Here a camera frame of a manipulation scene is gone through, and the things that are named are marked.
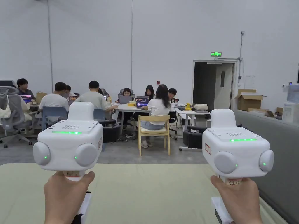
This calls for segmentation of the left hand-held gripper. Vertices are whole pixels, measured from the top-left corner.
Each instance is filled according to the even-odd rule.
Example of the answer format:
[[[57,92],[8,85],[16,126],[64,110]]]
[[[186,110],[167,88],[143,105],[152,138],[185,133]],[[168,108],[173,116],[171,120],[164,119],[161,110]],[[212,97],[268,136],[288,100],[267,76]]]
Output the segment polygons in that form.
[[[53,171],[53,175],[62,171],[67,179],[79,181],[97,164],[105,143],[117,141],[120,128],[114,119],[95,116],[92,103],[75,102],[67,118],[39,133],[33,146],[35,163],[45,171]],[[88,222],[95,198],[90,185],[71,224]]]

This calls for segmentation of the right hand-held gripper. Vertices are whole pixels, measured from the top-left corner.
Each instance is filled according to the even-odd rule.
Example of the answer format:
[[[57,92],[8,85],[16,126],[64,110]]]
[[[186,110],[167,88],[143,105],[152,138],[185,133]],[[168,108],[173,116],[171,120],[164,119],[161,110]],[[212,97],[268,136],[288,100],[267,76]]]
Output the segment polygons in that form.
[[[230,109],[214,109],[210,116],[211,127],[201,135],[202,153],[217,177],[235,186],[244,178],[265,176],[272,170],[274,152],[269,141],[238,127]],[[221,196],[212,197],[211,203],[220,224],[234,223]]]

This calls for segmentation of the person's left hand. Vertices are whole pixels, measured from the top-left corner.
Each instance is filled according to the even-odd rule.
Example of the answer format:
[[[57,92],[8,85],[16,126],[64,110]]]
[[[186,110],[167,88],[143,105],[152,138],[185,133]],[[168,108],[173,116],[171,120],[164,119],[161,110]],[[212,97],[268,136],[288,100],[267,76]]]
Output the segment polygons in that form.
[[[79,181],[67,179],[62,171],[52,175],[44,185],[45,224],[71,224],[77,215],[94,172],[85,174]]]

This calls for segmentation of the person's right hand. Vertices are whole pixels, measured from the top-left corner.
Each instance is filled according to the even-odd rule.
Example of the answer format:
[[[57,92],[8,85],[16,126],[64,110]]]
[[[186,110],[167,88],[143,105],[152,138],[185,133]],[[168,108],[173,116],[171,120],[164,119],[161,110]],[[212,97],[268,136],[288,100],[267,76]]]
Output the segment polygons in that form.
[[[260,215],[260,197],[257,184],[250,178],[244,178],[239,185],[230,186],[217,176],[210,178],[219,191],[226,210],[235,224],[262,224]]]

